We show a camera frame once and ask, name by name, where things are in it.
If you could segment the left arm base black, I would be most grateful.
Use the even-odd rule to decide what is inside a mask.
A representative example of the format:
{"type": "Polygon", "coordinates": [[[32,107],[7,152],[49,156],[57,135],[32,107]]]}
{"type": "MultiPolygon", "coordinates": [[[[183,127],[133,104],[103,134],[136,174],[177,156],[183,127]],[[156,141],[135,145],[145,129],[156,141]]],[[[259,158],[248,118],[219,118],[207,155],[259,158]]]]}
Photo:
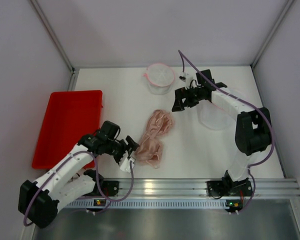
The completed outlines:
{"type": "MultiPolygon", "coordinates": [[[[101,180],[99,182],[100,188],[107,197],[115,197],[119,192],[119,181],[116,180],[101,180]]],[[[84,197],[102,197],[98,185],[95,184],[92,192],[87,193],[84,197]]]]}

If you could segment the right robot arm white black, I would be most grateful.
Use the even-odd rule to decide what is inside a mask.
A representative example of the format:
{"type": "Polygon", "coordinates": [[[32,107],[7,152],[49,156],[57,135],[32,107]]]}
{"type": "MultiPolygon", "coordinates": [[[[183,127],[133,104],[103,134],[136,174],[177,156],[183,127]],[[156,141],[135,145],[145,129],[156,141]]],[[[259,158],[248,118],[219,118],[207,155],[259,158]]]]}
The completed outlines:
{"type": "Polygon", "coordinates": [[[195,77],[182,72],[179,79],[185,86],[174,91],[172,112],[181,112],[197,106],[201,101],[207,101],[235,121],[234,141],[237,152],[222,181],[227,189],[247,184],[249,169],[254,165],[252,159],[267,147],[274,147],[269,110],[265,107],[257,108],[235,96],[226,84],[215,82],[209,69],[196,73],[195,77]]]}

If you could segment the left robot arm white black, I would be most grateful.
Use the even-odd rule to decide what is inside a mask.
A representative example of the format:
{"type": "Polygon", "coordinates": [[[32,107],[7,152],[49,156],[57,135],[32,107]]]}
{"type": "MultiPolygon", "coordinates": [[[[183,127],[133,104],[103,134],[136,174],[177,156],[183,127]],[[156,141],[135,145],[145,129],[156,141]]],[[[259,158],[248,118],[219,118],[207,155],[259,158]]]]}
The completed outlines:
{"type": "Polygon", "coordinates": [[[94,176],[82,174],[74,181],[71,178],[90,162],[97,166],[97,157],[104,154],[112,156],[120,168],[132,173],[135,161],[132,153],[139,144],[130,136],[118,140],[120,132],[117,124],[105,121],[93,134],[82,136],[70,152],[44,175],[34,181],[26,180],[20,187],[18,198],[23,225],[44,229],[64,207],[95,189],[106,200],[107,208],[116,202],[102,190],[98,168],[94,170],[94,176]]]}

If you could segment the spare white mesh laundry bag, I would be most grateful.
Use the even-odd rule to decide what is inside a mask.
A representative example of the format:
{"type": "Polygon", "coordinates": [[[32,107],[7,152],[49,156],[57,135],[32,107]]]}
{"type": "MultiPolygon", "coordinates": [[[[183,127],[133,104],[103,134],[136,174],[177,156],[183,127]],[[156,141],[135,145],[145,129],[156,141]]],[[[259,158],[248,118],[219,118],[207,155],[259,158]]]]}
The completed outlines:
{"type": "Polygon", "coordinates": [[[210,100],[201,100],[196,106],[198,121],[211,130],[217,131],[229,127],[241,113],[241,102],[237,98],[241,98],[242,93],[235,88],[222,89],[235,98],[215,90],[210,100]]]}

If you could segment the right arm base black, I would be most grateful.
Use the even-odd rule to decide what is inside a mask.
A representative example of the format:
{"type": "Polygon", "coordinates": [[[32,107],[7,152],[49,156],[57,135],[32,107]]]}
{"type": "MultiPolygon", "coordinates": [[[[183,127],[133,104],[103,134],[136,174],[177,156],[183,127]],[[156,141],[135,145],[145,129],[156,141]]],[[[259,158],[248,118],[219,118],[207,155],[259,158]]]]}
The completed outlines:
{"type": "Polygon", "coordinates": [[[210,180],[207,182],[209,197],[220,199],[222,197],[250,197],[254,187],[248,178],[241,181],[231,179],[210,180]]]}

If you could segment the white mesh laundry bag pink trim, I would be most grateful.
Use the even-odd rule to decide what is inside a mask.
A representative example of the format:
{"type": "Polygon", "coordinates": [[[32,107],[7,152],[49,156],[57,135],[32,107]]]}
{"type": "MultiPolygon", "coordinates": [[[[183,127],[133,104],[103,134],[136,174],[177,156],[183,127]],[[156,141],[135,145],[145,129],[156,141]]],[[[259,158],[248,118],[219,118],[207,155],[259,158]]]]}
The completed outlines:
{"type": "Polygon", "coordinates": [[[149,91],[154,95],[167,94],[176,79],[171,67],[163,63],[154,63],[148,66],[143,74],[149,91]]]}

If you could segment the pink lace bra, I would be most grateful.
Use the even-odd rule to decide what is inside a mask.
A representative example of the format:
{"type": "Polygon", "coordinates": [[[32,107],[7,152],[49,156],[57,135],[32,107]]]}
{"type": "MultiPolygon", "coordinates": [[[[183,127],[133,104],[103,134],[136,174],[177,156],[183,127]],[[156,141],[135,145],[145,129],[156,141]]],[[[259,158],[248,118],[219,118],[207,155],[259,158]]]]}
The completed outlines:
{"type": "Polygon", "coordinates": [[[164,144],[161,138],[174,127],[174,118],[170,112],[156,109],[147,120],[144,133],[139,140],[139,147],[135,152],[136,160],[142,165],[149,165],[158,169],[161,164],[164,144]]]}

